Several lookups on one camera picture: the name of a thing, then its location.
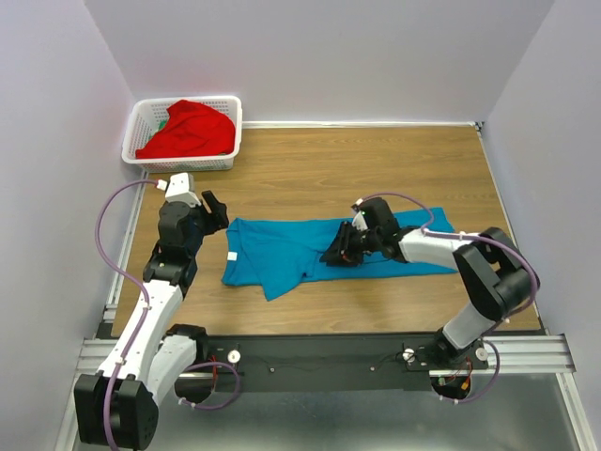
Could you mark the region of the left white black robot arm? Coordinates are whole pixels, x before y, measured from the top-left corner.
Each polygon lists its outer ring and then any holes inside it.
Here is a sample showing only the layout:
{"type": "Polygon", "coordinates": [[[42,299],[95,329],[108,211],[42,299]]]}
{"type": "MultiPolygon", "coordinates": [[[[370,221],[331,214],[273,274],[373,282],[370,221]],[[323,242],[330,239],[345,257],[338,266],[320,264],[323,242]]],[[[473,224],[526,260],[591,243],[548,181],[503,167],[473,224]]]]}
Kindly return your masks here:
{"type": "Polygon", "coordinates": [[[158,239],[137,281],[131,317],[96,372],[73,389],[79,438],[113,450],[145,450],[159,407],[184,369],[208,359],[197,326],[167,327],[192,285],[203,239],[228,228],[227,207],[211,191],[168,195],[159,210],[158,239]]]}

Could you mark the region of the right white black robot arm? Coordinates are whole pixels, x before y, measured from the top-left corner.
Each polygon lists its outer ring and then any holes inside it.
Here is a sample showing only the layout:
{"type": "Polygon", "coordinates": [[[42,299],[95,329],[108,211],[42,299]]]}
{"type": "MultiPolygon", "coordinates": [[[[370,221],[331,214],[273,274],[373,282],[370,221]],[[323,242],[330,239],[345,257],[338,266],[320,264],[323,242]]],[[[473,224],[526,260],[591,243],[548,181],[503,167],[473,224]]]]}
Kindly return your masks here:
{"type": "Polygon", "coordinates": [[[404,352],[407,362],[430,368],[451,368],[463,361],[474,343],[525,309],[540,288],[530,263],[496,227],[466,234],[343,222],[320,261],[330,267],[357,267],[374,253],[398,263],[440,266],[461,277],[467,305],[427,344],[404,352]]]}

